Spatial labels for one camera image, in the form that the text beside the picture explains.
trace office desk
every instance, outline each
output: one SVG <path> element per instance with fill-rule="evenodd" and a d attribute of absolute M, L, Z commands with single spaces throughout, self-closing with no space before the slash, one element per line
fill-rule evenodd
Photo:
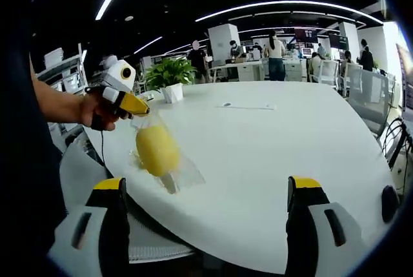
<path fill-rule="evenodd" d="M 357 220 L 367 245 L 386 229 L 381 191 L 393 185 L 387 162 L 363 120 L 330 87 L 265 81 L 183 89 L 182 101 L 150 106 L 205 184 L 168 194 L 134 165 L 130 122 L 104 133 L 110 172 L 124 176 L 129 195 L 175 235 L 216 258 L 283 274 L 291 175 L 318 180 Z M 100 132 L 86 133 L 100 154 Z"/>
<path fill-rule="evenodd" d="M 217 70 L 224 68 L 236 67 L 238 70 L 238 77 L 240 81 L 264 81 L 265 74 L 263 69 L 263 62 L 259 61 L 249 61 L 244 63 L 231 63 L 222 66 L 212 67 L 209 70 L 214 71 L 214 81 L 216 82 Z"/>

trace mesh chair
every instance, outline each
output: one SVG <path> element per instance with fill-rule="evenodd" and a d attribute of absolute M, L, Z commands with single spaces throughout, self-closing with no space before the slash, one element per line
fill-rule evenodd
<path fill-rule="evenodd" d="M 60 165 L 60 180 L 68 212 L 84 205 L 100 181 L 111 178 L 80 145 L 67 148 Z M 145 263 L 188 256 L 194 251 L 163 228 L 135 203 L 128 204 L 129 263 Z"/>
<path fill-rule="evenodd" d="M 350 90 L 350 75 L 355 69 L 362 69 L 363 67 L 355 63 L 347 63 L 344 69 L 344 76 L 340 76 L 340 81 L 343 84 L 343 96 L 347 97 Z"/>
<path fill-rule="evenodd" d="M 311 77 L 318 83 L 324 83 L 337 89 L 337 69 L 338 62 L 324 59 L 321 61 L 319 70 L 315 69 L 314 75 L 311 75 Z"/>
<path fill-rule="evenodd" d="M 347 101 L 377 138 L 386 126 L 389 99 L 386 77 L 363 69 L 352 71 Z"/>

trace pillar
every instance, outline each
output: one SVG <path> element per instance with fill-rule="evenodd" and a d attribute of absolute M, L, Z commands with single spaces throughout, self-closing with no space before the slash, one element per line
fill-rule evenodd
<path fill-rule="evenodd" d="M 341 22 L 339 24 L 340 34 L 348 39 L 348 50 L 351 53 L 351 59 L 356 62 L 360 56 L 359 36 L 355 24 Z"/>
<path fill-rule="evenodd" d="M 241 44 L 239 41 L 238 27 L 232 24 L 209 28 L 208 34 L 214 61 L 225 61 L 230 58 L 231 40 L 235 40 L 238 45 Z"/>

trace jeans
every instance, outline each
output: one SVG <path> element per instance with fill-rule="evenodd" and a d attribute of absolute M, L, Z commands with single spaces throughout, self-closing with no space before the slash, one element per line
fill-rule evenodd
<path fill-rule="evenodd" d="M 284 81 L 285 69 L 283 59 L 274 59 L 270 57 L 268 60 L 268 69 L 270 72 L 271 81 Z"/>

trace white flower pot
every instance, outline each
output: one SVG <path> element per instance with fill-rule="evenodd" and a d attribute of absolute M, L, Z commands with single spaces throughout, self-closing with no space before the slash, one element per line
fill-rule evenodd
<path fill-rule="evenodd" d="M 168 104 L 173 104 L 183 99 L 182 83 L 177 83 L 176 85 L 170 85 L 169 87 L 161 88 L 161 91 Z"/>

